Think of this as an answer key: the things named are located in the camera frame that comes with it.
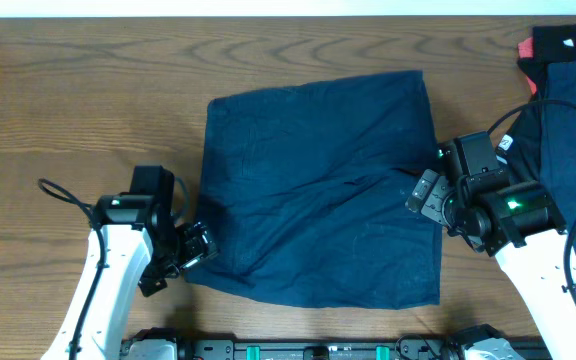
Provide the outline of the navy blue shorts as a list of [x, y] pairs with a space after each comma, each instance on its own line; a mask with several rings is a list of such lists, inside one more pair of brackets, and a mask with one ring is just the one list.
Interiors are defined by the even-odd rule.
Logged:
[[442, 231], [406, 200], [437, 163], [419, 71], [214, 99], [196, 217], [219, 252], [186, 278], [295, 307], [435, 305]]

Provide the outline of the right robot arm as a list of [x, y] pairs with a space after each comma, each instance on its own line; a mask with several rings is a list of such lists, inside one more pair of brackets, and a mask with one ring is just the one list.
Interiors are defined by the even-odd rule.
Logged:
[[406, 202], [496, 260], [521, 295], [550, 356], [576, 359], [573, 235], [546, 188], [511, 184], [488, 133], [440, 144], [443, 170], [426, 170]]

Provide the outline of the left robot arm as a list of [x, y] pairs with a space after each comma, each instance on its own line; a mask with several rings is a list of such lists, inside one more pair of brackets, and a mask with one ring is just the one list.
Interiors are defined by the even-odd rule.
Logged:
[[130, 188], [81, 202], [47, 179], [39, 188], [77, 206], [90, 225], [83, 271], [47, 359], [180, 359], [174, 331], [151, 329], [123, 337], [137, 293], [149, 297], [170, 279], [213, 258], [217, 245], [206, 225], [184, 223], [174, 211], [182, 180], [162, 166], [137, 166]]

